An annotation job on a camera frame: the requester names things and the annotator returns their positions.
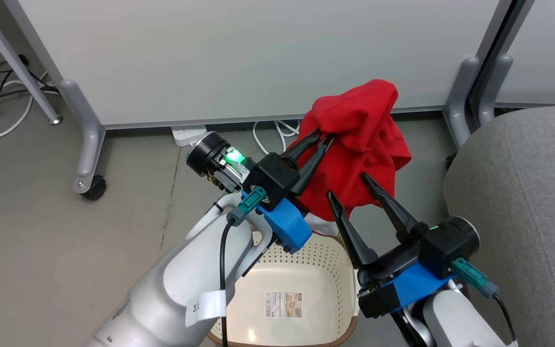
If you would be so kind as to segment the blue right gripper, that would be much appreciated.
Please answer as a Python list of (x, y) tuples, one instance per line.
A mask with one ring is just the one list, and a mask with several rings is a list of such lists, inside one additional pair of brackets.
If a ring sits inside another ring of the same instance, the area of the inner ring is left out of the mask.
[(427, 230), (426, 223), (408, 213), (370, 174), (362, 173), (362, 180), (395, 227), (398, 241), (414, 244), (399, 246), (397, 256), (384, 255), (397, 261), (396, 266), (380, 263), (378, 272), (360, 273), (359, 309), (364, 317), (376, 318), (425, 299), (455, 279), (454, 262), (476, 253), (480, 237), (471, 222), (458, 216)]

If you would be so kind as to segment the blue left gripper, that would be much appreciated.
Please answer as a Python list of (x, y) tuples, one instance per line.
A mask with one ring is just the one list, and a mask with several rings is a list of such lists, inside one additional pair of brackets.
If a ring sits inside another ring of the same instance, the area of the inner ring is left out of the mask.
[[(246, 198), (256, 187), (264, 189), (266, 196), (255, 210), (264, 216), (285, 250), (294, 253), (311, 237), (311, 228), (304, 221), (308, 209), (299, 199), (333, 139), (334, 136), (321, 139), (319, 130), (315, 130), (283, 153), (270, 152), (255, 161), (232, 147), (220, 134), (209, 132), (193, 145), (186, 163), (226, 195)], [(309, 158), (302, 165), (297, 164), (308, 148), (312, 149)], [(357, 233), (345, 207), (332, 191), (328, 192), (328, 202), (353, 267), (373, 269), (378, 259), (376, 251)]]

